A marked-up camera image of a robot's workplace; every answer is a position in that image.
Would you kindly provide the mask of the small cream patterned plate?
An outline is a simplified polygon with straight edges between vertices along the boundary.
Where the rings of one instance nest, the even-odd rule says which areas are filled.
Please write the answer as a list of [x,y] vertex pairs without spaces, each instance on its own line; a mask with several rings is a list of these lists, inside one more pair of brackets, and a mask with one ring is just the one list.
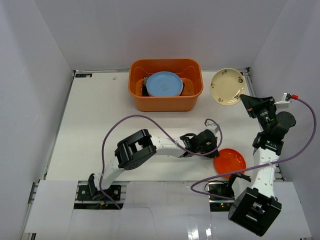
[[233,106],[240,101],[240,95],[246,92],[245,77],[233,68],[220,69],[211,79],[209,92],[218,104]]

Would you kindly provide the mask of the orange round plate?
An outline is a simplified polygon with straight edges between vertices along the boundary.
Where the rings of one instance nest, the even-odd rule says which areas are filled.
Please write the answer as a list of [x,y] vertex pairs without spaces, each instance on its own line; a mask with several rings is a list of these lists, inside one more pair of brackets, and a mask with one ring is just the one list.
[[245,158],[231,148],[221,149],[219,156],[213,159],[213,166],[219,175],[247,168]]

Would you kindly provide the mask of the blue round plate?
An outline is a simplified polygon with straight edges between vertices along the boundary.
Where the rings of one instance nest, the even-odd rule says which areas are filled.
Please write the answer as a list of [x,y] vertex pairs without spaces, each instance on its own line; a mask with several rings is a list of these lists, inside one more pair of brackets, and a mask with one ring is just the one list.
[[146,90],[152,97],[177,97],[183,88],[182,79],[169,71],[154,73],[146,81]]

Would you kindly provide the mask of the black floral rectangular plate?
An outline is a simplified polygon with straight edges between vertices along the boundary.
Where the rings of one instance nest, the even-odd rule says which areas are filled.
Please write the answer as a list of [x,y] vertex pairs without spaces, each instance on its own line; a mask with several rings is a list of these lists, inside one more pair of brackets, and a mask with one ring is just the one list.
[[142,81],[142,96],[143,97],[148,97],[149,96],[149,93],[148,93],[148,90],[147,90],[147,81],[149,79],[149,76],[146,75],[143,77],[143,81]]

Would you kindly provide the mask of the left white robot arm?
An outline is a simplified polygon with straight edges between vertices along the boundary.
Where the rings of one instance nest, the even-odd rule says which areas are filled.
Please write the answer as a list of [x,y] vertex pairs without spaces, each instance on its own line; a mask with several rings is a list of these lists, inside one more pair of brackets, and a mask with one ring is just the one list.
[[153,156],[171,156],[190,158],[201,156],[215,158],[219,156],[217,127],[206,127],[199,134],[187,133],[179,139],[156,137],[147,129],[139,130],[117,144],[114,156],[105,157],[106,142],[102,142],[100,173],[92,173],[88,178],[88,193],[93,200],[99,200],[107,194],[113,181],[125,171],[131,171]]

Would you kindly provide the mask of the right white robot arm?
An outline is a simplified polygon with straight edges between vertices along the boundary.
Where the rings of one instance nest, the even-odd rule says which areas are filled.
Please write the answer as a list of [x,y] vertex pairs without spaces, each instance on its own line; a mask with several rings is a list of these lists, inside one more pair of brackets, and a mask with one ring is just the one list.
[[288,107],[291,97],[284,93],[280,101],[275,101],[272,96],[240,95],[249,117],[258,120],[262,131],[252,144],[256,167],[252,176],[232,174],[233,182],[225,187],[226,195],[235,200],[228,219],[259,237],[267,232],[282,210],[274,192],[276,161],[283,149],[283,139],[296,125],[296,119],[287,111],[277,112],[277,108]]

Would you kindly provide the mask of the orange plastic bin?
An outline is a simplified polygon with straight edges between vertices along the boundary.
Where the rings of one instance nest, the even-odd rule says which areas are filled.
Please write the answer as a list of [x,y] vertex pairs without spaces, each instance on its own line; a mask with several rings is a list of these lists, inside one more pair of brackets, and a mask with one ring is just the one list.
[[[173,97],[142,96],[144,76],[167,71],[186,83],[185,95]],[[194,108],[204,89],[199,63],[189,58],[139,59],[129,69],[128,92],[141,112],[187,112]]]

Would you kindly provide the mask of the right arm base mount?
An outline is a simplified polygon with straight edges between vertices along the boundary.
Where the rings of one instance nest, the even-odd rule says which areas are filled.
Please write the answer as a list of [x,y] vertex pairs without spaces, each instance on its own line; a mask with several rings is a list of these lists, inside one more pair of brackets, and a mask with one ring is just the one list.
[[211,212],[245,211],[257,198],[259,190],[251,186],[249,181],[237,178],[235,182],[214,180],[209,182],[205,190],[210,194]]

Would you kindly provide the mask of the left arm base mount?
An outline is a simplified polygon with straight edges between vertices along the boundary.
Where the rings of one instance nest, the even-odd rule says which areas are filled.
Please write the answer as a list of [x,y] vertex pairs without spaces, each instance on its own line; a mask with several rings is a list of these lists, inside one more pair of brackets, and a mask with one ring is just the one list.
[[119,208],[100,190],[97,195],[91,196],[89,186],[87,184],[78,185],[74,206],[75,210],[120,210],[124,205],[124,192],[121,185],[111,185],[105,190],[119,206]]

